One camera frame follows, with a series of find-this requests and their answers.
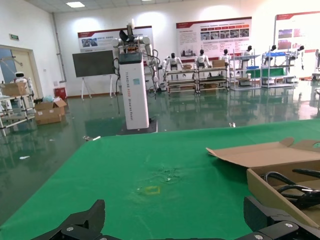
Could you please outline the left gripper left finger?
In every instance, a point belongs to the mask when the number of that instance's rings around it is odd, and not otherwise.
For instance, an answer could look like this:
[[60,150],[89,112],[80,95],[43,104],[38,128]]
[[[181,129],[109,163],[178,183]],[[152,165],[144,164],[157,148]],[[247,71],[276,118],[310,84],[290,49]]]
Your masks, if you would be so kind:
[[88,210],[70,214],[57,228],[35,240],[106,240],[102,229],[106,218],[105,201],[98,199]]

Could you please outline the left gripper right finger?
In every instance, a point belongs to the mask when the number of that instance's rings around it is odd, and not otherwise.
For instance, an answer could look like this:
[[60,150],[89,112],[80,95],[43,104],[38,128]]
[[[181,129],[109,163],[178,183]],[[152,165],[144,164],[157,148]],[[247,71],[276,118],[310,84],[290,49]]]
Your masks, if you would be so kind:
[[318,240],[320,230],[307,226],[287,212],[266,207],[252,196],[243,200],[244,220],[252,233],[245,240]]

